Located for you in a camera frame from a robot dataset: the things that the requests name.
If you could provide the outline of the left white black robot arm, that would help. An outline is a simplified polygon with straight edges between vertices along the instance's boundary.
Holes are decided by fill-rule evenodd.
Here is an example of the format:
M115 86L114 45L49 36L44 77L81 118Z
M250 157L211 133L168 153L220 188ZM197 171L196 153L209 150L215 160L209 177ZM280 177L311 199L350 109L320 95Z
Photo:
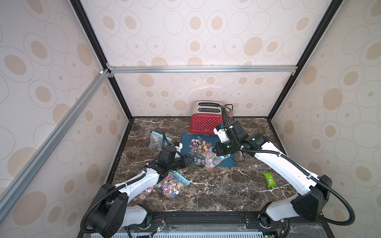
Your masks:
M174 144L166 145L138 175L116 185L102 185L80 222L80 230L85 234L98 233L110 238L121 227L142 224L148 211L128 204L144 190L163 181L171 171L192 164L193 159L178 149L179 146Z

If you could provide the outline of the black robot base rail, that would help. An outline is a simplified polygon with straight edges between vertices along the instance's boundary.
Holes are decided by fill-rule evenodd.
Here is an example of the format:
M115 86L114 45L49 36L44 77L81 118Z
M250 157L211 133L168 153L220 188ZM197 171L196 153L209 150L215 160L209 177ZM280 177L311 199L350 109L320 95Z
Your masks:
M105 234L83 238L332 238L327 222L288 218L265 226L258 212L131 212Z

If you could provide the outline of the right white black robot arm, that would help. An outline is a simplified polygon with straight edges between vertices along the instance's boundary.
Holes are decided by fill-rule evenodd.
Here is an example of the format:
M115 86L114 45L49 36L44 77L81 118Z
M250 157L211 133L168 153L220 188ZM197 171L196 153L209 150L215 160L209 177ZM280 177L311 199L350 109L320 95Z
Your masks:
M258 220L265 228L271 227L282 219L301 217L307 221L320 218L338 226L349 226L355 222L355 212L351 205L334 189L332 180L319 176L293 161L282 153L262 134L248 134L238 121L217 125L213 130L219 142L213 147L217 156L225 156L236 152L250 156L270 166L286 179L296 190L296 194L278 202L269 202L261 210ZM346 207L349 217L346 221L335 221L321 215L329 197L335 196Z

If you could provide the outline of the teal rectangular tray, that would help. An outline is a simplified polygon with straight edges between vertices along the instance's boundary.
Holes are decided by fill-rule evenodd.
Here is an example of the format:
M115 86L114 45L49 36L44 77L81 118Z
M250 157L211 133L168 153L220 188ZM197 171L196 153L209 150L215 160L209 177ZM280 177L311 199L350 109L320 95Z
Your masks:
M213 147L219 142L216 135L205 135L185 132L181 135L180 142L183 147L182 154L187 154L193 159L193 165L205 166L210 170L214 167L233 167L235 155L216 156L212 152Z

